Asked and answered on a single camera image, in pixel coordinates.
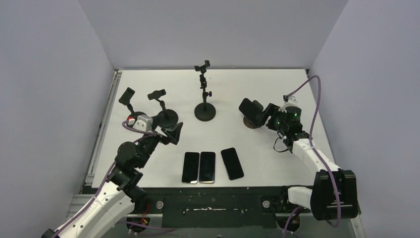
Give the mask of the tall phone stand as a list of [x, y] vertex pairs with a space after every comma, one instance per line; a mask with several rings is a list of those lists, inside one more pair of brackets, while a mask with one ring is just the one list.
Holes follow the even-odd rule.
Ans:
[[200, 121], [210, 121], [216, 115], [216, 109], [214, 105], [207, 101], [207, 98], [212, 96], [212, 91], [207, 91], [207, 79], [205, 77], [205, 73], [207, 72], [208, 67], [210, 67], [209, 60], [204, 60], [204, 64], [201, 66], [194, 66], [194, 70], [196, 72], [200, 72], [199, 80], [203, 99], [203, 102], [199, 103], [194, 109], [194, 115]]

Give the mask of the magenta edged phone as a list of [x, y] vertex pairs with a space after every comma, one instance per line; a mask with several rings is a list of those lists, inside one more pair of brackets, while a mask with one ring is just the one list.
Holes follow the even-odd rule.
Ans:
[[200, 154], [199, 183], [214, 183], [215, 181], [215, 153], [202, 152]]

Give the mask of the plain black phone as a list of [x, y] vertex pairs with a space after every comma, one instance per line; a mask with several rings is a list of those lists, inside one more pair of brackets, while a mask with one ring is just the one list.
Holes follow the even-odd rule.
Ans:
[[221, 150], [221, 156], [230, 180], [244, 177], [244, 172], [235, 148]]

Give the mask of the dark blue phone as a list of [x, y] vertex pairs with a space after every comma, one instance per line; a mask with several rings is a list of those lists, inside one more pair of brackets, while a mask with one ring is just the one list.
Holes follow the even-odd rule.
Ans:
[[244, 98], [239, 105], [239, 111], [253, 126], [261, 127], [257, 115], [263, 112], [263, 106], [258, 101]]

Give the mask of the wooden base phone stand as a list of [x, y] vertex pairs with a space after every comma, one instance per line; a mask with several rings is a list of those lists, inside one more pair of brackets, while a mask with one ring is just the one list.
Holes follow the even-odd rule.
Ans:
[[[255, 104], [258, 107], [258, 109], [261, 112], [263, 111], [262, 104], [260, 104], [257, 100], [253, 100], [252, 102], [253, 102], [253, 104]], [[258, 126], [254, 125], [246, 116], [243, 117], [243, 123], [247, 128], [250, 128], [250, 129], [257, 129], [258, 128]]]

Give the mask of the silver black phone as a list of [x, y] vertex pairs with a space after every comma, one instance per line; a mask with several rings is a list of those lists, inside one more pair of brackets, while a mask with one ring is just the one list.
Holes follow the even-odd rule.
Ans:
[[200, 154], [198, 152], [186, 152], [184, 155], [181, 181], [183, 183], [196, 184], [199, 176]]

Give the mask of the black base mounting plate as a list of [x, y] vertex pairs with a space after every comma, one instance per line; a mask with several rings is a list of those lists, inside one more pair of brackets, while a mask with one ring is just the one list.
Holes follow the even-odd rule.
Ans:
[[144, 201], [129, 218], [160, 218], [163, 228], [274, 229], [278, 217], [287, 217], [287, 187], [180, 187], [146, 188]]

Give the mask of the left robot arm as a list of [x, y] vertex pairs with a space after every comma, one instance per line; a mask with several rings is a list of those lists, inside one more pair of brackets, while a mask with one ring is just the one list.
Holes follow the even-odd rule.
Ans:
[[114, 162], [96, 193], [68, 221], [48, 229], [44, 238], [100, 238], [131, 212], [140, 213], [147, 205], [147, 193], [138, 186], [143, 168], [161, 143], [178, 144], [183, 123], [163, 128], [162, 133], [146, 132], [136, 141], [122, 143]]

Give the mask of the black phone stand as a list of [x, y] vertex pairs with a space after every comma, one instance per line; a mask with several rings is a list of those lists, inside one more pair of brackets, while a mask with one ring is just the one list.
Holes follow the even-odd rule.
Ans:
[[178, 123], [179, 117], [177, 112], [171, 109], [167, 109], [164, 100], [161, 100], [160, 97], [166, 95], [166, 90], [155, 90], [152, 93], [148, 94], [149, 100], [156, 100], [159, 102], [161, 111], [158, 113], [160, 121], [158, 125], [163, 128], [170, 128], [175, 126]]
[[[122, 105], [125, 105], [128, 108], [128, 110], [130, 111], [130, 115], [128, 117], [138, 116], [138, 115], [145, 114], [144, 112], [140, 112], [140, 111], [137, 111], [136, 112], [136, 111], [134, 111], [134, 108], [133, 108], [133, 106], [130, 103], [130, 100], [131, 100], [131, 98], [133, 97], [134, 94], [135, 94], [135, 91], [133, 89], [131, 89], [130, 87], [127, 87], [127, 89], [125, 90], [125, 92], [122, 94], [122, 96], [118, 100], [119, 103], [121, 103]], [[125, 129], [127, 129], [129, 131], [132, 131], [132, 132], [137, 132], [137, 133], [141, 133], [141, 134], [151, 134], [151, 131], [144, 132], [144, 131], [135, 130], [133, 128], [129, 128], [127, 126], [127, 119], [122, 122], [122, 126]]]

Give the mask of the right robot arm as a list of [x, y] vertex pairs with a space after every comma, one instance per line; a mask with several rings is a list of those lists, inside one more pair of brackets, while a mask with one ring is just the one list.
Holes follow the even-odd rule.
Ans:
[[256, 115], [251, 122], [274, 130], [287, 150], [298, 157], [314, 177], [311, 188], [292, 186], [279, 197], [279, 207], [286, 212], [297, 205], [309, 209], [319, 220], [351, 219], [359, 214], [356, 176], [327, 159], [312, 142], [312, 136], [303, 130], [301, 108], [279, 107], [269, 104], [266, 108], [256, 100]]

